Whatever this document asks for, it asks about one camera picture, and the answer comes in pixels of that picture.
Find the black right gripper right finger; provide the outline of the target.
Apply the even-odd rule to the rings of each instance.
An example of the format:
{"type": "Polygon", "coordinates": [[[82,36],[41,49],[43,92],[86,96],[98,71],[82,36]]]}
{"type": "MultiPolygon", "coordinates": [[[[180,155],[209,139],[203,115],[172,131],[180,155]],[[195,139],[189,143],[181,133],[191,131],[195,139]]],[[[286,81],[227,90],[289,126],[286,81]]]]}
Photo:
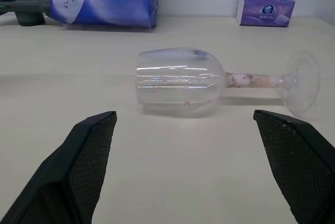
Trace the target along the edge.
{"type": "Polygon", "coordinates": [[[255,110],[267,159],[298,223],[334,223],[334,147],[309,123],[255,110]]]}

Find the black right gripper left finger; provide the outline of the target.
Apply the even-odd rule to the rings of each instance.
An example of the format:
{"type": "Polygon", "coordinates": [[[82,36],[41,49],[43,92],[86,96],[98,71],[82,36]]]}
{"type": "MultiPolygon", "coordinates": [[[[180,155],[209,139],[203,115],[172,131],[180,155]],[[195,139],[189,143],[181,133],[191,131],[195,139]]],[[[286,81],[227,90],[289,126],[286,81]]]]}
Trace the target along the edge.
{"type": "Polygon", "coordinates": [[[117,114],[77,123],[37,168],[1,223],[92,223],[117,114]]]}

